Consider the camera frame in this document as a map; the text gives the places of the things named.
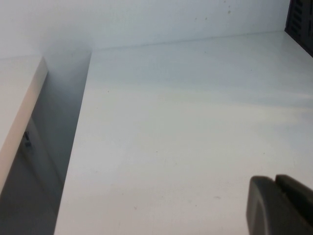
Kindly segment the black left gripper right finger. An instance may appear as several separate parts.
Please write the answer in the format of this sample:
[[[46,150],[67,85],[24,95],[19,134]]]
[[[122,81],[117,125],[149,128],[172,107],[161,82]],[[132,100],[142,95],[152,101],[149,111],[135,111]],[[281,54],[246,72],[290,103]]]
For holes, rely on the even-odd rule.
[[[313,190],[288,175],[276,175],[276,184],[299,211],[313,210]]]

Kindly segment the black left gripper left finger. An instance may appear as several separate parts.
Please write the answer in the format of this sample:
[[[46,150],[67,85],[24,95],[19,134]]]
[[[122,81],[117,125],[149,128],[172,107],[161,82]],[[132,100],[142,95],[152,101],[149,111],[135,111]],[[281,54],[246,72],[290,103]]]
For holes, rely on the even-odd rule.
[[[266,176],[250,179],[246,220],[250,235],[313,233],[313,211],[299,211],[275,179]]]

